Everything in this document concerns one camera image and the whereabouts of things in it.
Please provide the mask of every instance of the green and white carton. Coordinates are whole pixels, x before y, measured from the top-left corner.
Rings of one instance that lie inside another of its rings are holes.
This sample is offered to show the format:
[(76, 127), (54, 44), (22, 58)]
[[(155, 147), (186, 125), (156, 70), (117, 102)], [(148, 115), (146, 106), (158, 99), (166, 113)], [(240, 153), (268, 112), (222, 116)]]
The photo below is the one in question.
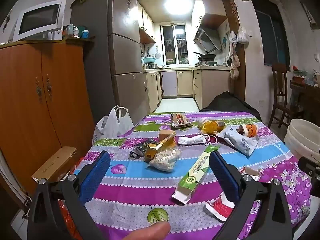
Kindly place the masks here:
[(187, 204), (191, 198), (192, 192), (196, 190), (199, 182), (209, 169), (209, 156), (211, 152), (217, 150), (219, 146), (209, 145), (193, 164), (188, 173), (179, 181), (173, 198)]

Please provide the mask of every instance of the orange wooden cabinet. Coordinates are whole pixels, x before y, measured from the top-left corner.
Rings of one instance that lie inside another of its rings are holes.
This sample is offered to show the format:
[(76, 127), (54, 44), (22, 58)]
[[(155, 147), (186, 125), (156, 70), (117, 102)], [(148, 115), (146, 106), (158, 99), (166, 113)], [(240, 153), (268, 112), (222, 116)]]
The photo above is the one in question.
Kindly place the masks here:
[(91, 147), (94, 123), (82, 46), (18, 42), (0, 48), (0, 150), (22, 188), (60, 147)]

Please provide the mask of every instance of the black bag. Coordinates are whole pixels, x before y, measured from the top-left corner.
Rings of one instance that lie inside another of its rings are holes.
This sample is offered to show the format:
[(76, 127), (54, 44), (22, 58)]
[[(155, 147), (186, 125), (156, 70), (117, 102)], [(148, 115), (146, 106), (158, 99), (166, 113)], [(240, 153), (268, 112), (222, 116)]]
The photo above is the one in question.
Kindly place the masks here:
[(254, 115), (260, 122), (262, 122), (258, 110), (254, 109), (252, 106), (240, 100), (230, 92), (223, 92), (222, 94), (217, 95), (207, 107), (200, 111), (245, 112)]

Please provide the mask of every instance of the tablecloth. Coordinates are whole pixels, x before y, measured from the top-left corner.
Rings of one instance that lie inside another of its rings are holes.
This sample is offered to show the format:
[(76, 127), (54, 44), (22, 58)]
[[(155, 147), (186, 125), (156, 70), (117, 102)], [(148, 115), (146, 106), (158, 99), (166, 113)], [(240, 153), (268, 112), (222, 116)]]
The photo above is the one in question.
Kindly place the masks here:
[[(247, 158), (231, 147), (220, 144), (219, 152), (225, 161), (238, 169), (249, 166), (260, 171), (260, 181), (279, 179), (288, 200), (292, 226), (309, 212), (310, 180), (299, 170), (297, 159), (280, 139), (253, 115), (244, 112), (189, 112), (185, 115), (192, 128), (176, 130), (177, 136), (192, 137), (199, 134), (197, 127), (201, 118), (224, 120), (227, 124), (256, 123), (259, 127), (259, 143)], [(85, 204), (98, 228), (110, 240), (122, 239), (130, 231), (150, 226), (159, 220), (167, 220), (171, 231), (166, 239), (212, 239), (221, 223), (204, 212), (207, 200), (218, 198), (222, 192), (211, 169), (193, 193), (186, 205), (177, 204), (171, 195), (180, 179), (186, 174), (206, 145), (177, 146), (180, 159), (174, 171), (166, 173), (148, 167), (143, 158), (130, 160), (132, 147), (146, 138), (157, 139), (159, 130), (170, 129), (170, 114), (147, 115), (133, 130), (115, 139), (103, 139), (87, 153), (77, 167), (92, 163), (102, 150), (111, 155), (111, 166), (102, 179), (91, 201)], [(260, 202), (256, 201), (239, 238), (248, 235)]]

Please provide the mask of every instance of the power outlet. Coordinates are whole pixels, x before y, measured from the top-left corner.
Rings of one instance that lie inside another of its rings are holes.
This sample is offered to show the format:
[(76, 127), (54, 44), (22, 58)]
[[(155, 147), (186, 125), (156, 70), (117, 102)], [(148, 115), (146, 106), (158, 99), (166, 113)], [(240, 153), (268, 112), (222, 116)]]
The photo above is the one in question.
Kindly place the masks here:
[(264, 100), (259, 100), (259, 107), (263, 107), (263, 105), (264, 105)]

